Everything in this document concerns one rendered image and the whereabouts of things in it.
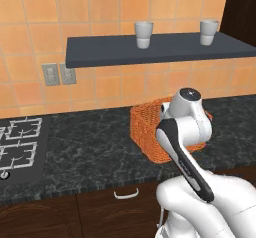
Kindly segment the orange woven basket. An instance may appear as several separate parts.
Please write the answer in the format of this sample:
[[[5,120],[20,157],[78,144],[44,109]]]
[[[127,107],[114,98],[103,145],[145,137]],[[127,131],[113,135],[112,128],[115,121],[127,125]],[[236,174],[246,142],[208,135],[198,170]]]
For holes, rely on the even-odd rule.
[[[171,161],[155,137],[156,126],[160,122],[161,106],[163,103],[169,105],[171,101],[172,96],[143,103],[130,110],[130,137],[142,153],[156,164]]]

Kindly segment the grey wall socket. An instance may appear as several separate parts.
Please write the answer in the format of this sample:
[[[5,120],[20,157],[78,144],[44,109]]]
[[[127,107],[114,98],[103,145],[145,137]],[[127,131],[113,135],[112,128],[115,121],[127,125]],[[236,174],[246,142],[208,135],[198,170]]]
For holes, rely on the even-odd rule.
[[[60,73],[61,73],[62,83],[64,85],[70,85],[70,84],[76,83],[75,70],[72,68],[67,68],[65,62],[60,64]]]
[[[46,86],[55,86],[60,84],[59,73],[56,63],[45,63],[42,65],[42,70]]]

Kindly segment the grey white cup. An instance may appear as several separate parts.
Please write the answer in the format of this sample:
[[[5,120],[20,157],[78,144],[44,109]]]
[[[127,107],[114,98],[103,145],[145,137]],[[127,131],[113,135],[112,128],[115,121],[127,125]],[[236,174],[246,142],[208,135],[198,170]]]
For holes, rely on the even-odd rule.
[[[150,38],[153,32],[154,24],[149,21],[140,21],[134,24],[137,47],[147,49],[150,45]]]
[[[200,44],[209,46],[214,40],[219,22],[217,20],[201,20],[200,21]]]

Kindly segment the black gas hob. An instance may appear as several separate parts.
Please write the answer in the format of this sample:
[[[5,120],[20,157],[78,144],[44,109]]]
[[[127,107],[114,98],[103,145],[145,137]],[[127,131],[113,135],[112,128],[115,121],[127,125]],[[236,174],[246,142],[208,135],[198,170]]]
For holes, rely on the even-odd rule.
[[[49,127],[48,115],[0,119],[0,187],[42,178]]]

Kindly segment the dark brown cupboard door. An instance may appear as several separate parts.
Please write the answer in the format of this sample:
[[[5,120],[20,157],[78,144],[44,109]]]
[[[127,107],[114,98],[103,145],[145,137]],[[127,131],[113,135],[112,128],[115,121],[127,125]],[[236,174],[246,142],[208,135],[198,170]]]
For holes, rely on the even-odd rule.
[[[155,238],[157,181],[77,195],[84,238]]]
[[[84,238],[76,197],[0,206],[0,238]]]

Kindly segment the dark grey wall shelf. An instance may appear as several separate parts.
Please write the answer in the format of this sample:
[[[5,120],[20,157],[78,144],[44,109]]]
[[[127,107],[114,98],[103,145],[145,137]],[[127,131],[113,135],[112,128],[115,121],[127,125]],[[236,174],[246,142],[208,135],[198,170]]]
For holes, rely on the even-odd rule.
[[[217,32],[210,46],[199,33],[153,34],[147,49],[139,49],[135,35],[69,37],[66,67],[85,68],[145,63],[255,57],[256,47]]]

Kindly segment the dark brown wall cabinet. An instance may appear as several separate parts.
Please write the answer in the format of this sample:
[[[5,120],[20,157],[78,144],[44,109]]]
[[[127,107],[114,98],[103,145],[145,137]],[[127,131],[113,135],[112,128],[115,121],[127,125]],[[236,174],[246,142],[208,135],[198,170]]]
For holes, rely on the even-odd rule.
[[[226,0],[220,32],[256,47],[256,0]]]

